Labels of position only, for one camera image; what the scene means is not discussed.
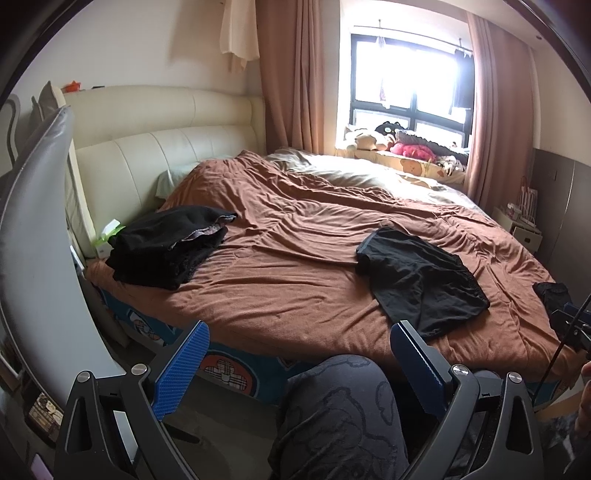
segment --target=black stuffed toy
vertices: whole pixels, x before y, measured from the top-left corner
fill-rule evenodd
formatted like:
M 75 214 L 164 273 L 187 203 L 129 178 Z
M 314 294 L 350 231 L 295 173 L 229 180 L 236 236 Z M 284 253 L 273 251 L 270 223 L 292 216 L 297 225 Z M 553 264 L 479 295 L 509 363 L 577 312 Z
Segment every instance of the black stuffed toy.
M 390 123 L 390 122 L 384 122 L 382 125 L 376 127 L 375 131 L 377 133 L 380 133 L 384 136 L 390 134 L 390 135 L 395 135 L 396 134 L 396 130 L 406 130 L 402 125 L 400 125 L 398 122 L 396 123 Z

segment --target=pink curtain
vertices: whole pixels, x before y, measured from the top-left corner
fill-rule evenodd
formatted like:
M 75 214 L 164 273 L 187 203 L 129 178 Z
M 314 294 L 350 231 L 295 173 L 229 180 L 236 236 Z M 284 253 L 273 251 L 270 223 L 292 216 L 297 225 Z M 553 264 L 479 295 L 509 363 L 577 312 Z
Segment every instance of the pink curtain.
M 256 0 L 267 151 L 323 152 L 319 0 Z
M 485 212 L 518 200 L 532 155 L 534 94 L 530 49 L 468 13 L 476 66 L 473 142 L 466 194 Z

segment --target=blue bed skirt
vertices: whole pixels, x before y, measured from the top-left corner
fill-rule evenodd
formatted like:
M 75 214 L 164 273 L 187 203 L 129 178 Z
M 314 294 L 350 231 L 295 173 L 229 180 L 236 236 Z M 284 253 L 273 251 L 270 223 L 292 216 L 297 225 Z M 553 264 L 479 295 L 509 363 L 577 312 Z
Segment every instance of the blue bed skirt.
M 182 332 L 179 328 L 138 312 L 106 290 L 97 288 L 97 291 L 114 318 L 157 345 L 166 346 L 174 343 Z M 199 369 L 242 394 L 263 403 L 277 405 L 287 380 L 313 366 L 314 364 L 308 362 L 253 355 L 212 342 Z M 527 388 L 532 393 L 536 386 L 536 382 L 527 383 Z M 560 381 L 545 383 L 536 399 L 535 409 L 539 410 L 550 404 L 566 388 L 567 385 Z

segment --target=orange object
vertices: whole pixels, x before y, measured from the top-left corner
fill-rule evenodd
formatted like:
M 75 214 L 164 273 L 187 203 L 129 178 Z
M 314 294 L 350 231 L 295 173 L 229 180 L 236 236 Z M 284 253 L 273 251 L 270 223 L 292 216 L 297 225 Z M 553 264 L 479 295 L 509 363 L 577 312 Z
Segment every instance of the orange object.
M 75 80 L 72 83 L 68 83 L 64 88 L 61 89 L 63 93 L 71 93 L 71 92 L 78 92 L 80 90 L 80 82 L 76 82 Z

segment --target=gray leather chair back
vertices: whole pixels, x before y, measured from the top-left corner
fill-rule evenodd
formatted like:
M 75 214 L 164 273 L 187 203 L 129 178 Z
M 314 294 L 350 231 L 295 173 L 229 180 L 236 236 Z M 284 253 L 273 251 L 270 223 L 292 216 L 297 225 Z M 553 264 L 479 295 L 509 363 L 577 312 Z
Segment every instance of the gray leather chair back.
M 125 373 L 96 330 L 70 253 L 64 179 L 73 117 L 61 108 L 35 130 L 0 200 L 0 319 L 25 369 L 62 408 L 80 371 Z

